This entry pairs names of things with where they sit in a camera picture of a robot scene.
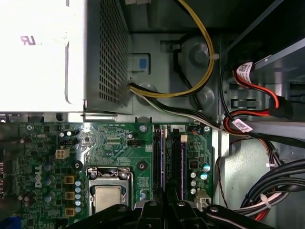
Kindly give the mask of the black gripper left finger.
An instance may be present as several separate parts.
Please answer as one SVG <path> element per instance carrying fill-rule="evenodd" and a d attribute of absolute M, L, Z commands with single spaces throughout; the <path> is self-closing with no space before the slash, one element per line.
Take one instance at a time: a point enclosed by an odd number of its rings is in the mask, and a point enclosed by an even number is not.
<path fill-rule="evenodd" d="M 69 229 L 162 229 L 163 189 L 153 184 L 152 200 L 141 200 L 134 208 L 116 204 L 81 221 L 69 225 Z"/>

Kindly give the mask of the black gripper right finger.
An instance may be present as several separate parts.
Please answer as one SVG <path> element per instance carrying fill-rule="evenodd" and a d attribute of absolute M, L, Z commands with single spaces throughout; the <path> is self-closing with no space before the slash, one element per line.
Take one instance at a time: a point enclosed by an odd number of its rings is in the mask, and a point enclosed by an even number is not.
<path fill-rule="evenodd" d="M 171 229 L 270 229 L 271 226 L 220 205 L 210 205 L 200 212 L 192 203 L 178 196 L 177 183 L 166 184 L 167 212 Z"/>

